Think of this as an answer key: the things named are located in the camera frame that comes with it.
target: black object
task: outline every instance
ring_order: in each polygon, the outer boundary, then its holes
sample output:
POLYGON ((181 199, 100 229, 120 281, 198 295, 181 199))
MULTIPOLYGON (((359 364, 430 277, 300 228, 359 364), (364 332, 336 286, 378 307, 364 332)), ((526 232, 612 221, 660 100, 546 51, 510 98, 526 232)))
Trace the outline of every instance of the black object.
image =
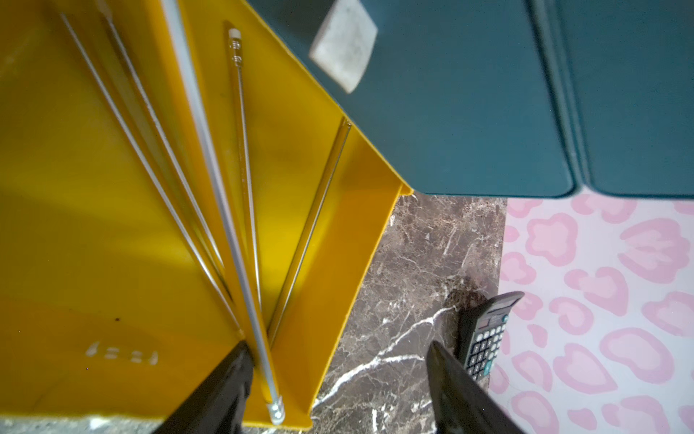
POLYGON ((476 308, 460 312, 457 358, 473 380, 480 380, 491 372, 509 312, 524 295, 521 291, 501 294, 476 308))
POLYGON ((523 434, 440 342, 427 352, 437 434, 523 434))
POLYGON ((155 434, 241 434, 252 382, 253 358, 241 341, 155 434))

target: teal lid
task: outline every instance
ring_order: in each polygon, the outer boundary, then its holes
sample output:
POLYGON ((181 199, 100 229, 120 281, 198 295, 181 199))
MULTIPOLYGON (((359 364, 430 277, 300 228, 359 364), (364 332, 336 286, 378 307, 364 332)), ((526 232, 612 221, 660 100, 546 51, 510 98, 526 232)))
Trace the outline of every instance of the teal lid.
POLYGON ((331 1, 249 3, 415 190, 694 197, 689 1, 362 0, 351 94, 308 59, 331 1))

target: yellow plastic tray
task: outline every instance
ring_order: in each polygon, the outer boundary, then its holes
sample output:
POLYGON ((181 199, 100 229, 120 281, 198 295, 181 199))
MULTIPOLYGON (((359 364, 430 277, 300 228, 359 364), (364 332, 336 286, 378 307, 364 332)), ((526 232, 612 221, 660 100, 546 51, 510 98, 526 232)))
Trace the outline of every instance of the yellow plastic tray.
MULTIPOLYGON (((183 91, 171 79, 171 54, 161 50, 161 5, 108 3, 221 242, 183 91)), ((233 25, 243 35, 267 326, 343 113, 244 2, 180 5, 237 217, 243 188, 226 31, 233 25)), ((92 2, 0 3, 0 412, 166 417, 239 335, 59 12, 69 14, 159 158, 92 2)), ((285 427, 311 426, 313 401, 384 225, 398 196, 411 192, 352 128, 271 349, 285 427)), ((170 193, 182 201, 176 188, 170 193)), ((247 245, 244 219, 236 223, 247 245)), ((268 426, 257 384, 244 422, 268 426)))

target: black calculator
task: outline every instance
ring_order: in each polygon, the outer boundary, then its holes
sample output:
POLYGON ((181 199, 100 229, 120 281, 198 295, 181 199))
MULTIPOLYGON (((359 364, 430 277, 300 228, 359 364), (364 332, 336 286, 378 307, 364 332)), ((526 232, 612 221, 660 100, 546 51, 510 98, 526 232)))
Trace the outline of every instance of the black calculator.
POLYGON ((511 308, 524 295, 521 291, 508 292, 460 312, 458 361, 473 380, 481 380, 491 372, 501 349, 511 308))

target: pencil eraser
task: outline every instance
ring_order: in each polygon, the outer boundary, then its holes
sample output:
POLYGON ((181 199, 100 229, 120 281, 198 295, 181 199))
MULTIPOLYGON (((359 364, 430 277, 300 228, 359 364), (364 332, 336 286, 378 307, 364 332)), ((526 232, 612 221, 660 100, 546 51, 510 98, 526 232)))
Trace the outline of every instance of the pencil eraser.
POLYGON ((357 87, 371 59, 378 28, 359 0, 335 0, 308 57, 347 93, 357 87))

